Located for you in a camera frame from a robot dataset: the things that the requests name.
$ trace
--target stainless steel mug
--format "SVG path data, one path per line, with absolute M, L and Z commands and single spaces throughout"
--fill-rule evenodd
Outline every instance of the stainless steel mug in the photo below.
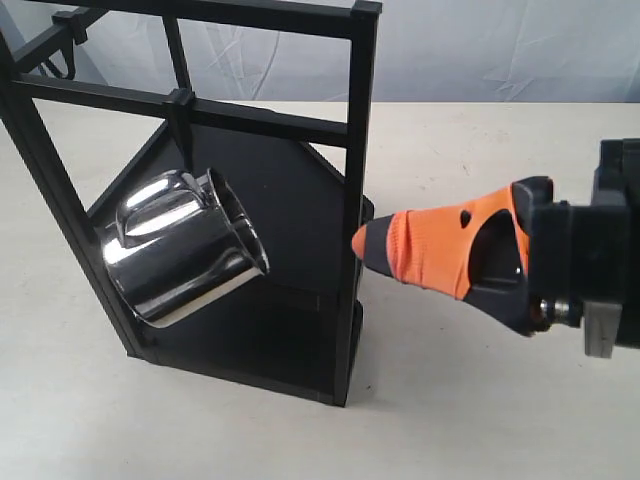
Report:
M 251 221 L 224 178 L 165 172 L 120 203 L 102 232 L 111 280 L 136 316 L 172 325 L 269 270 Z

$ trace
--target mug rack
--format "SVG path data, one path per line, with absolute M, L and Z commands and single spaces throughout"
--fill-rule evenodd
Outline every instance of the mug rack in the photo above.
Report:
M 362 328 L 352 235 L 363 197 L 379 3 L 276 0 L 63 0 L 73 11 L 11 52 L 0 35 L 0 114 L 34 182 L 131 357 L 344 406 Z M 177 88 L 169 94 L 77 82 L 73 49 L 109 11 L 162 18 Z M 347 122 L 198 98 L 178 19 L 350 41 Z M 63 73 L 50 58 L 61 52 Z M 30 74 L 40 65 L 52 77 Z M 85 211 L 34 98 L 164 119 Z M 309 143 L 346 149 L 345 175 Z M 112 284 L 96 231 L 136 185 L 172 168 L 220 171 L 253 220 L 272 271 L 165 329 L 138 321 Z

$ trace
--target white wall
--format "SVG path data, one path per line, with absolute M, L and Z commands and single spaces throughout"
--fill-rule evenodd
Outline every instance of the white wall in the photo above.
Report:
M 20 9 L 42 6 L 4 2 L 23 35 L 33 36 L 35 17 Z M 638 101 L 639 25 L 637 0 L 387 0 L 375 98 Z M 181 27 L 201 96 L 345 98 L 345 41 L 196 22 Z M 83 48 L 108 83 L 163 92 L 174 86 L 158 18 L 110 13 L 90 38 Z

